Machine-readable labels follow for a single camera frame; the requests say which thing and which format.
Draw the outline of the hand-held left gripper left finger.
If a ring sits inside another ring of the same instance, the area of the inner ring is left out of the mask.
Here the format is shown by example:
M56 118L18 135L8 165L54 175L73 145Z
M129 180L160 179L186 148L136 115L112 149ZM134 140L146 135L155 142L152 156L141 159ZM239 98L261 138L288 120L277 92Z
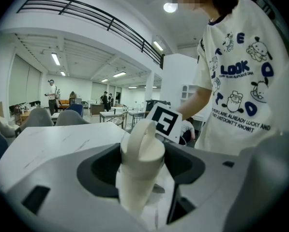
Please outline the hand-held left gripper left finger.
M47 160L11 187L7 200L35 232L147 232L119 201L120 147L104 145Z

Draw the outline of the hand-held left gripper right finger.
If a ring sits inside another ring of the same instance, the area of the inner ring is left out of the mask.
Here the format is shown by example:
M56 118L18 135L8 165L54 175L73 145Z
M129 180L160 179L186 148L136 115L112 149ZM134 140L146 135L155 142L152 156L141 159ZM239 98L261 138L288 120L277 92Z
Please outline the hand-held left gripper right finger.
M289 189L289 132L238 156L167 143L165 164L175 185L160 232L264 231Z

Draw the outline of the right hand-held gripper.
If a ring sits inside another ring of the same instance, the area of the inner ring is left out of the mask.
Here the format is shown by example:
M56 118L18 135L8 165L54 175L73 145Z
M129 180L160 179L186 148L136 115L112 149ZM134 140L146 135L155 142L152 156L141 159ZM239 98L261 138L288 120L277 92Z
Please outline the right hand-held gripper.
M149 111L146 118L155 123L156 134L161 135L168 141L179 143L183 121L181 113L158 102Z

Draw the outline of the person's right forearm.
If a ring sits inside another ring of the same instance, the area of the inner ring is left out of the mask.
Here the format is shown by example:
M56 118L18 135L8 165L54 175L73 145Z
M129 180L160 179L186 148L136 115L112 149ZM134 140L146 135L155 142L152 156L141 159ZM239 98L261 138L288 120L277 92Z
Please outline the person's right forearm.
M211 93L209 89L197 87L195 93L177 109L177 112L182 114L183 120L192 117L208 104Z

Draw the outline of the white arched shelf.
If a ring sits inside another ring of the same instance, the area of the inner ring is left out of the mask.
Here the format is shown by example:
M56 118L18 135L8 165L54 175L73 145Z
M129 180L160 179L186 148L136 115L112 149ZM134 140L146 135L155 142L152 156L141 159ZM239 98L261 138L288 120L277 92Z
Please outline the white arched shelf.
M181 101L186 101L195 93L197 89L196 85L183 85L181 92Z

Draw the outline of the brown wooden cabinet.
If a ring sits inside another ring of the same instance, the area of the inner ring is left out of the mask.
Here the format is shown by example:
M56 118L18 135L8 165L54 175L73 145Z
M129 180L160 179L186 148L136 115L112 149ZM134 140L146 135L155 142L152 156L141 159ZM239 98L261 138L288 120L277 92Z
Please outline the brown wooden cabinet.
M104 111L103 104L90 104L90 116L100 115Z

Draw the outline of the white roller blind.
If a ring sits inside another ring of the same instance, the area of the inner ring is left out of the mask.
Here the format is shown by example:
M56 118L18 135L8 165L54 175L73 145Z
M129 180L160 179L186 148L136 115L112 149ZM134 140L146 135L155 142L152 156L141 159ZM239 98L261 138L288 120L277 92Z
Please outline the white roller blind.
M99 102L100 101L100 97L103 96L103 94L106 91L106 89L107 89L107 85L106 84L92 82L91 100L92 101L97 100Z
M9 83L9 106L39 100L41 72L15 55Z

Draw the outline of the person's white printed t-shirt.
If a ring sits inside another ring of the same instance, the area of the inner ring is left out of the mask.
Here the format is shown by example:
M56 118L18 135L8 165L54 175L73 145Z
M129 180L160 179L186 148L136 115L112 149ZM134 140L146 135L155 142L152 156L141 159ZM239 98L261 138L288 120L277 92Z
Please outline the person's white printed t-shirt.
M198 47L195 84L212 92L196 149L238 155L278 133L265 93L289 56L273 22L252 0L210 22Z

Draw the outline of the grey upholstered chair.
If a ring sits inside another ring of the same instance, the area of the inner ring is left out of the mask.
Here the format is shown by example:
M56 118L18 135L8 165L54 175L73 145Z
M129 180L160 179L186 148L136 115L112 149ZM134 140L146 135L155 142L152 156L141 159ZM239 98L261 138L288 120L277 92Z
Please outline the grey upholstered chair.
M54 123L50 114L44 108L33 109L28 118L15 130L15 137L17 137L27 127L51 127Z
M57 118L55 126L72 126L90 124L78 112L73 110L64 110Z

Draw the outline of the dark blue chair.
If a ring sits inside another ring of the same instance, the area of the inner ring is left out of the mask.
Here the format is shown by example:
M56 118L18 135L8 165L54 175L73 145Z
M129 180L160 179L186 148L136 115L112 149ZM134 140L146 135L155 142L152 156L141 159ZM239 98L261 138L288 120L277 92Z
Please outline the dark blue chair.
M82 104L76 104L72 103L69 105L65 110L72 110L77 112L81 117L83 117L83 105Z

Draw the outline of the wooden coffee table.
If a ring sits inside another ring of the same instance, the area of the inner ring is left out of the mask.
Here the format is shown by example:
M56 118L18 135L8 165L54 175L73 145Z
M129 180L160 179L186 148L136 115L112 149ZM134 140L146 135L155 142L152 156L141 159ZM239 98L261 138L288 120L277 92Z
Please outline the wooden coffee table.
M25 111L24 113L20 114L19 116L20 125L23 124L23 122L29 117L29 115L30 115L30 111Z

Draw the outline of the white beanbag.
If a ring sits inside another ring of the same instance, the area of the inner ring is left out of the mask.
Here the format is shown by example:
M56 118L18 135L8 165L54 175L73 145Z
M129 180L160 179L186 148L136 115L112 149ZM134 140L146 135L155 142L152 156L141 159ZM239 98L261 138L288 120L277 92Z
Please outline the white beanbag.
M18 125L9 125L8 120L0 116L0 133L6 137L11 138L15 137L15 130L18 128Z

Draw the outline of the round ceiling light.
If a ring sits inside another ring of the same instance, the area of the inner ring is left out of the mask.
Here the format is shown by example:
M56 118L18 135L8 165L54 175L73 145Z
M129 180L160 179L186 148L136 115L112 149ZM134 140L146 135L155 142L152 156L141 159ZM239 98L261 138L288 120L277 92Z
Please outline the round ceiling light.
M178 9L178 5L176 3L167 2L164 4L163 9L167 13L174 13Z

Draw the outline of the black balcony railing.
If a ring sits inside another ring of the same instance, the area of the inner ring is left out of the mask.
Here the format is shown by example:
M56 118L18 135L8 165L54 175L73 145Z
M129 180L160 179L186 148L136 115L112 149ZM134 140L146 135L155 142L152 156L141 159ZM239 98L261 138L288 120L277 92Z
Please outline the black balcony railing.
M160 54L136 30L100 8L77 0L25 0L18 8L17 13L25 12L49 12L96 24L126 40L142 54L152 59L160 69L163 69L164 54Z

